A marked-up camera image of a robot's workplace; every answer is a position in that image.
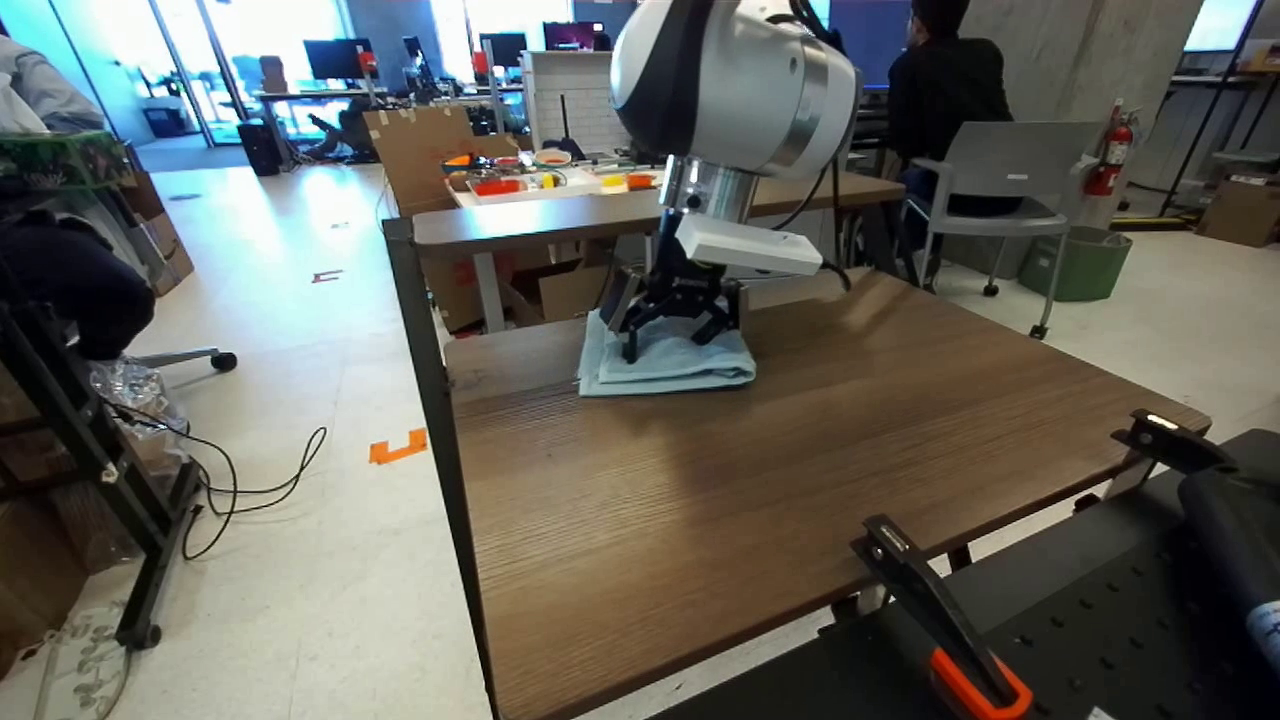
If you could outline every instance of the black jacket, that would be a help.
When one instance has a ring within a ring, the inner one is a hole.
[[[931,40],[889,67],[889,148],[944,161],[966,119],[1013,119],[993,40]]]

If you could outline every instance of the blue cloth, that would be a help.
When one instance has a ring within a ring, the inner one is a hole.
[[[582,396],[669,396],[706,389],[745,389],[755,380],[755,362],[745,332],[720,332],[709,345],[690,338],[700,322],[659,315],[642,330],[642,362],[624,362],[624,338],[618,338],[601,313],[587,315],[585,353],[578,368]]]

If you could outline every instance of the black cable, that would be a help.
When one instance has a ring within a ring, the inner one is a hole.
[[[786,221],[777,221],[777,223],[774,223],[774,232],[792,230],[792,223],[797,223],[797,218],[806,218],[806,213],[810,213],[810,203],[814,203],[815,190],[824,190],[824,180],[830,180],[830,169],[834,169],[834,165],[824,165],[824,173],[815,173],[815,180],[814,180],[810,195],[806,195],[806,202],[799,202]]]
[[[847,273],[846,273],[841,264],[824,262],[820,268],[824,268],[824,273],[836,273],[841,285],[846,285],[846,294],[853,294],[853,281],[847,281]]]
[[[304,440],[304,452],[300,452],[300,461],[298,461],[298,473],[292,473],[287,480],[282,480],[282,483],[274,483],[274,490],[240,490],[240,468],[236,468],[234,452],[219,449],[218,440],[205,440],[205,438],[183,432],[183,429],[174,429],[166,418],[151,418],[151,413],[139,413],[139,410],[126,410],[126,403],[112,403],[112,401],[104,401],[104,403],[110,403],[126,425],[166,429],[166,432],[174,432],[174,438],[182,438],[182,440],[189,440],[189,444],[212,449],[212,452],[225,461],[225,468],[228,468],[228,490],[212,483],[210,468],[205,468],[195,457],[189,461],[192,473],[195,473],[195,483],[199,483],[199,492],[205,492],[205,508],[210,508],[219,523],[218,523],[212,540],[210,540],[199,551],[192,551],[192,528],[195,528],[195,519],[192,519],[189,534],[183,534],[183,548],[182,548],[183,561],[210,557],[210,551],[228,537],[228,528],[234,528],[236,518],[270,513],[270,508],[283,506],[283,501],[304,483],[304,473],[315,464],[315,457],[320,457],[320,449],[323,449],[323,440],[328,440],[328,429],[323,429],[323,425],[314,429],[314,438]]]

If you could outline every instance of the orange tape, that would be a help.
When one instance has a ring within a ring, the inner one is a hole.
[[[415,452],[430,452],[430,432],[425,429],[408,432],[403,449],[392,449],[387,440],[368,444],[368,464],[402,464],[403,457],[415,457]]]

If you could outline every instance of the trash can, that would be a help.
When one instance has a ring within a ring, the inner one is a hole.
[[[249,169],[253,169],[257,176],[282,176],[283,157],[282,157],[282,148],[276,148],[274,130],[270,130],[264,119],[246,119],[246,125],[236,125],[236,133],[240,133]]]
[[[1134,245],[1128,235],[1117,235],[1107,230],[1071,230],[1066,273],[1055,281],[1052,302],[1066,302],[1066,303],[1107,302],[1119,281],[1128,245]],[[1055,253],[1055,241],[1036,241],[1016,281],[1044,297],[1052,281],[1052,253]]]

